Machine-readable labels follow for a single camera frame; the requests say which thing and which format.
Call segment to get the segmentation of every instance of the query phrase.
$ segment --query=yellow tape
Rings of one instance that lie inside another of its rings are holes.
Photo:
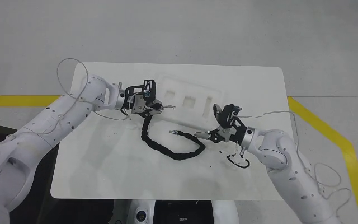
[[[0,96],[1,106],[47,106],[59,96]],[[337,145],[343,153],[347,172],[351,180],[352,191],[358,204],[358,161],[351,142],[339,134],[327,123],[314,115],[292,97],[288,97],[289,108],[309,123],[313,128]]]
[[[331,140],[336,146],[341,148],[343,158],[346,162],[347,172],[351,180],[352,191],[358,205],[358,161],[353,144],[336,130],[331,128],[326,122],[322,121],[311,111],[299,104],[294,98],[288,97],[288,103],[290,110],[295,112],[313,128]]]
[[[0,96],[0,106],[48,106],[59,96]]]

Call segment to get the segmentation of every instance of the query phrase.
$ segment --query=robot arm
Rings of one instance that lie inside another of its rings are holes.
[[[227,105],[223,110],[214,105],[214,115],[220,126],[211,132],[195,135],[215,143],[233,141],[241,145],[241,158],[246,151],[254,154],[266,166],[276,190],[302,223],[340,224],[311,178],[310,163],[288,134],[281,130],[262,131],[246,127],[238,117],[240,110],[234,105]],[[259,136],[263,136],[263,141],[257,148],[255,143]]]
[[[132,114],[146,117],[165,108],[155,99],[156,83],[121,88],[103,78],[89,75],[81,84],[82,91],[63,95],[45,108],[32,121],[0,142],[0,223],[9,223],[8,213],[27,196],[41,159],[69,135],[92,111],[131,109]],[[105,102],[109,90],[108,103]]]

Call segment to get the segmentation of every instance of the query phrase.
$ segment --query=floor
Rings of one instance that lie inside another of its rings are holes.
[[[358,153],[357,40],[356,0],[2,0],[0,95],[62,94],[55,69],[66,57],[278,66],[287,95],[344,135]],[[60,70],[66,88],[74,66]],[[40,110],[0,108],[0,125],[20,128]],[[303,153],[312,163],[333,166],[342,186],[350,188],[341,150],[301,119],[298,129]],[[337,193],[332,204],[346,197]],[[284,202],[245,201],[237,207],[241,223],[299,223]],[[354,198],[339,214],[345,224],[358,220]]]

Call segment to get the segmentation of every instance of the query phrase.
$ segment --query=white table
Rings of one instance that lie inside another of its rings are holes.
[[[241,115],[260,115],[288,110],[282,70],[277,67],[204,66],[181,64],[85,63],[90,73],[108,82],[122,82],[126,88],[141,85],[144,79],[157,82],[157,98],[174,104],[153,118],[149,136],[175,152],[192,151],[197,145],[169,130],[194,133],[217,126],[212,104],[241,106]],[[73,88],[78,88],[84,70],[77,66]],[[103,115],[122,118],[118,111]],[[102,199],[211,199],[281,200],[258,159],[247,169],[233,166],[226,155],[235,144],[203,142],[199,156],[174,161],[149,148],[140,139],[143,119],[116,122],[88,117],[61,141],[51,194],[55,198]],[[291,136],[288,113],[243,119],[261,129],[281,129]]]

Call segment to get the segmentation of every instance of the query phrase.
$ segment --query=thin wire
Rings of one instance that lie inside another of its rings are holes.
[[[58,82],[59,82],[59,84],[60,84],[62,90],[63,90],[68,96],[70,96],[71,98],[74,98],[74,99],[75,99],[74,103],[73,103],[73,104],[71,105],[71,107],[63,114],[63,116],[62,116],[60,119],[57,120],[57,122],[56,122],[56,124],[55,124],[55,126],[54,126],[54,128],[53,128],[52,130],[50,130],[50,131],[48,131],[48,132],[44,132],[44,133],[22,132],[22,133],[20,133],[20,134],[34,133],[34,134],[39,134],[39,135],[40,135],[40,134],[50,134],[50,133],[52,133],[53,131],[56,130],[57,125],[60,123],[61,120],[63,120],[63,118],[65,117],[65,115],[74,107],[74,105],[76,104],[76,102],[79,101],[78,98],[72,96],[71,94],[69,94],[69,93],[65,90],[65,88],[62,86],[62,83],[60,82],[60,78],[59,78],[59,75],[58,75],[58,68],[59,68],[59,66],[60,66],[65,60],[70,60],[70,59],[71,59],[71,60],[75,60],[75,61],[77,61],[78,63],[80,63],[81,65],[83,65],[83,66],[84,66],[84,69],[86,70],[86,77],[87,77],[87,79],[86,79],[86,84],[85,84],[85,86],[83,87],[83,89],[81,90],[81,92],[79,93],[78,97],[80,97],[81,94],[84,92],[84,90],[86,89],[86,87],[87,87],[87,85],[88,85],[88,79],[90,78],[89,75],[88,75],[87,67],[86,67],[80,60],[78,60],[78,59],[75,59],[75,58],[65,58],[65,59],[63,59],[63,60],[57,65],[57,69],[56,69],[57,80],[58,80]]]
[[[84,67],[84,70],[86,71],[86,84],[85,84],[85,86],[82,88],[82,90],[80,91],[78,97],[74,97],[74,96],[72,96],[72,94],[70,94],[69,92],[66,91],[66,89],[63,87],[63,85],[62,85],[62,83],[61,83],[61,81],[60,81],[60,77],[59,77],[59,75],[58,75],[58,69],[59,69],[60,65],[61,65],[64,61],[66,61],[66,60],[75,60],[76,62],[80,63],[80,64]],[[94,104],[93,102],[89,102],[89,101],[83,100],[83,99],[81,98],[82,93],[84,92],[84,90],[86,89],[86,87],[87,87],[87,85],[88,85],[88,80],[89,80],[90,76],[89,76],[89,74],[88,74],[88,69],[87,69],[87,67],[86,67],[80,60],[75,59],[75,58],[65,58],[65,59],[61,60],[60,63],[58,63],[58,65],[57,65],[56,76],[57,76],[58,83],[60,84],[60,87],[62,88],[62,90],[63,90],[69,97],[75,99],[74,103],[73,103],[73,104],[71,105],[71,107],[62,115],[62,117],[61,117],[60,119],[58,119],[58,121],[56,122],[56,124],[55,124],[55,126],[54,126],[54,128],[53,128],[52,130],[50,130],[50,131],[48,131],[48,132],[43,132],[43,133],[38,133],[38,132],[22,132],[22,133],[20,133],[20,134],[34,133],[34,134],[42,135],[42,134],[50,134],[50,133],[52,133],[53,131],[56,130],[58,124],[60,123],[61,120],[64,119],[64,117],[66,116],[66,114],[72,110],[72,108],[75,106],[75,104],[77,103],[77,101],[87,102],[87,103],[92,104],[93,106],[95,106],[95,107],[94,107],[95,110],[97,109],[97,105],[96,105],[96,104]],[[122,120],[126,120],[127,118],[129,118],[129,115],[127,115],[124,119],[110,118],[110,117],[108,117],[108,116],[103,116],[103,115],[97,113],[95,110],[93,111],[95,114],[97,114],[97,115],[99,115],[99,116],[101,116],[101,117],[104,117],[104,118],[112,119],[112,120],[122,121]]]
[[[123,119],[116,119],[116,118],[110,118],[109,116],[104,116],[104,115],[102,115],[102,114],[97,113],[96,111],[94,111],[94,113],[97,114],[98,116],[101,116],[101,117],[103,117],[103,118],[108,118],[108,119],[111,119],[111,120],[119,120],[119,121],[122,121],[122,120],[127,120],[127,119],[129,118],[129,115],[127,115],[127,116],[126,116],[125,118],[123,118]]]
[[[290,113],[290,114],[293,115],[293,120],[294,120],[294,123],[295,123],[295,130],[296,130],[296,137],[297,137],[296,153],[297,153],[298,159],[300,160],[302,166],[305,168],[305,172],[316,182],[317,188],[318,188],[318,191],[319,191],[319,194],[320,194],[324,199],[328,200],[328,199],[329,199],[334,193],[336,193],[336,192],[340,192],[340,191],[342,191],[342,190],[348,190],[348,191],[349,191],[350,195],[349,195],[348,199],[347,199],[344,203],[342,203],[340,206],[338,206],[338,208],[336,209],[336,216],[337,216],[337,218],[338,218],[338,217],[339,217],[338,211],[350,201],[350,199],[351,199],[351,197],[352,197],[352,190],[349,189],[349,188],[339,188],[339,189],[337,189],[337,190],[334,190],[328,197],[325,197],[324,194],[321,193],[321,189],[320,189],[320,187],[319,187],[319,184],[321,184],[321,185],[323,185],[323,186],[326,186],[326,187],[336,187],[336,186],[339,186],[339,185],[342,183],[342,177],[341,177],[341,175],[340,175],[334,168],[330,167],[329,165],[323,164],[323,163],[319,162],[319,163],[314,164],[314,166],[313,166],[314,177],[311,176],[311,174],[308,172],[309,170],[307,170],[307,168],[306,168],[306,166],[305,166],[305,164],[304,164],[304,162],[303,162],[303,160],[302,160],[302,158],[300,157],[300,154],[299,154],[299,135],[298,135],[297,122],[296,122],[296,114],[295,114],[294,112],[292,112],[292,111],[289,111],[289,110],[278,110],[278,111],[271,111],[271,112],[263,113],[262,115],[275,114],[275,113]],[[251,118],[252,116],[238,116],[238,117],[239,117],[239,118]],[[340,179],[339,182],[338,182],[338,184],[328,185],[328,184],[324,184],[324,183],[322,183],[322,182],[320,182],[320,181],[317,180],[316,167],[317,167],[317,165],[319,165],[319,164],[330,168],[331,170],[333,170],[333,171],[338,175],[338,177],[339,177],[339,179]]]

